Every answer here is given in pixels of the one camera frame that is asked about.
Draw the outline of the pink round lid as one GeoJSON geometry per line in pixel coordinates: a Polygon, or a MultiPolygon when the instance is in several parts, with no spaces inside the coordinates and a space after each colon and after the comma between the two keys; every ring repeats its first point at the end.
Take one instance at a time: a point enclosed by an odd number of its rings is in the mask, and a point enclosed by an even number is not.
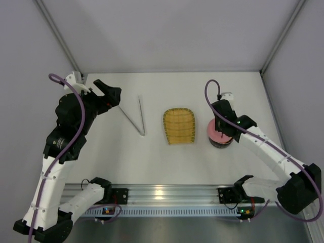
{"type": "Polygon", "coordinates": [[[216,131],[215,129],[215,119],[212,119],[207,126],[207,135],[212,142],[217,144],[226,145],[232,142],[232,138],[226,136],[222,132],[216,131]]]}

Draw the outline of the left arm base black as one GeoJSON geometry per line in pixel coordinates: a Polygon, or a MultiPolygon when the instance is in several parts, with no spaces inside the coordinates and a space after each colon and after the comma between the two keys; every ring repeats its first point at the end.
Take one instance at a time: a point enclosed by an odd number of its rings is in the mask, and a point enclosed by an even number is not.
{"type": "Polygon", "coordinates": [[[109,188],[104,190],[103,198],[96,202],[97,205],[103,204],[128,204],[129,190],[127,188],[109,188]]]}

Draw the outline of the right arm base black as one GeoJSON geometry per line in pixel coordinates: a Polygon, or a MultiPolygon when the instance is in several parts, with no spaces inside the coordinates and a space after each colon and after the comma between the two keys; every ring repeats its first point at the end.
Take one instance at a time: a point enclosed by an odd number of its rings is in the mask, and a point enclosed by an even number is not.
{"type": "Polygon", "coordinates": [[[234,186],[218,188],[218,195],[221,204],[239,204],[249,200],[242,189],[234,186]]]}

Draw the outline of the metal tongs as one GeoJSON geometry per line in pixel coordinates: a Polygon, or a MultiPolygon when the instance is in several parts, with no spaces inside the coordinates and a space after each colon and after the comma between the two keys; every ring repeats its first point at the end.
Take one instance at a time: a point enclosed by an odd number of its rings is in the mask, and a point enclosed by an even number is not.
{"type": "Polygon", "coordinates": [[[144,120],[144,111],[142,106],[142,96],[138,95],[136,98],[136,108],[134,111],[129,113],[130,110],[125,110],[123,106],[118,107],[124,117],[128,120],[128,122],[133,126],[133,128],[137,131],[137,133],[141,137],[145,137],[146,135],[146,126],[144,120]]]}

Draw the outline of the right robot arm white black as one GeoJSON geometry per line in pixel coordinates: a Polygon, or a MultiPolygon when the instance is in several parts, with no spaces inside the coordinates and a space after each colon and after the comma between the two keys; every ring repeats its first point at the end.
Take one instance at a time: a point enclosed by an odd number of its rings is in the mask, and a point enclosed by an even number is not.
{"type": "Polygon", "coordinates": [[[321,170],[316,164],[309,166],[273,143],[247,115],[237,116],[228,100],[210,105],[215,116],[215,131],[249,149],[278,177],[277,180],[245,175],[233,186],[239,201],[249,197],[271,200],[288,213],[296,215],[316,199],[319,212],[323,211],[321,198],[321,170]]]}

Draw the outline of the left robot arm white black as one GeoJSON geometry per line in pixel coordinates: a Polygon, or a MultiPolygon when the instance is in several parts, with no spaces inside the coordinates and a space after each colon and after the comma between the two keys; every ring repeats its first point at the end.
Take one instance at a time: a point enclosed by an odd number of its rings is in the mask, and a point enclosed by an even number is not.
{"type": "Polygon", "coordinates": [[[56,127],[48,135],[43,151],[39,182],[25,216],[14,223],[14,231],[39,242],[64,242],[73,225],[91,206],[113,204],[111,182],[96,177],[70,201],[61,204],[62,193],[71,169],[78,160],[94,119],[120,103],[121,88],[106,85],[99,79],[92,90],[62,96],[55,109],[56,127]]]}

